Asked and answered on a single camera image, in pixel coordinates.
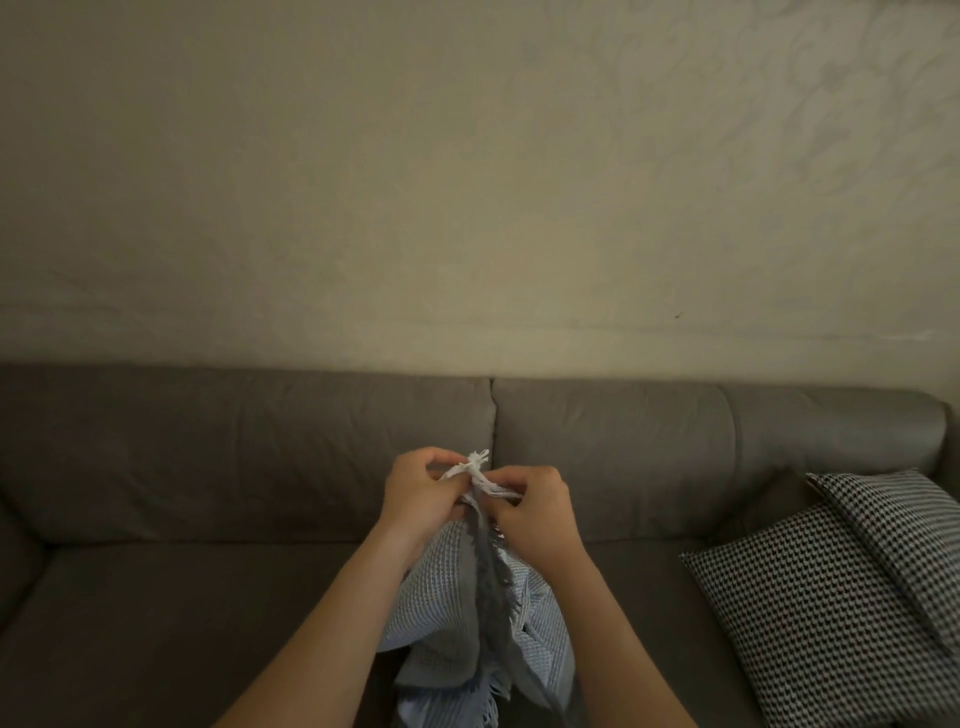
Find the beige wall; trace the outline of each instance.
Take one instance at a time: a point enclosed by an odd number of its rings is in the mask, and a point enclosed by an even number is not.
[[[3,358],[960,401],[955,3],[14,0],[0,58]]]

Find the person's left hand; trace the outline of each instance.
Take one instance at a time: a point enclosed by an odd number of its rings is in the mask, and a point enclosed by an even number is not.
[[[453,508],[470,484],[468,473],[438,480],[444,471],[427,470],[430,463],[447,466],[466,463],[458,452],[421,448],[405,452],[394,462],[383,494],[381,525],[401,534],[410,548],[409,564],[420,558],[426,543],[447,521],[460,514]]]

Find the sofa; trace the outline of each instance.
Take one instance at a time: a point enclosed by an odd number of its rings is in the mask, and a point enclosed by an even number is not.
[[[763,719],[681,552],[785,468],[919,468],[960,494],[960,427],[917,392],[0,366],[0,724],[209,726],[371,528],[394,457],[424,445],[560,469],[704,728]],[[402,659],[377,656],[357,725],[390,724]],[[500,724],[554,722],[515,695]]]

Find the houndstooth pillow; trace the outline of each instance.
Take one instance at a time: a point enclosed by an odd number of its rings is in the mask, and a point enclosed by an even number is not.
[[[808,477],[940,643],[960,653],[960,503],[915,470]]]
[[[960,664],[822,503],[682,556],[768,725],[874,725],[960,709]]]

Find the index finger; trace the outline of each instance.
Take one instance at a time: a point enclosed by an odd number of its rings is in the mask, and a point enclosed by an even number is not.
[[[459,452],[443,448],[420,448],[407,453],[412,460],[422,463],[424,467],[430,463],[443,463],[444,465],[462,465],[468,462],[466,457]]]
[[[517,493],[527,492],[527,480],[533,470],[529,465],[505,465],[495,471],[483,473],[491,483],[510,488]]]

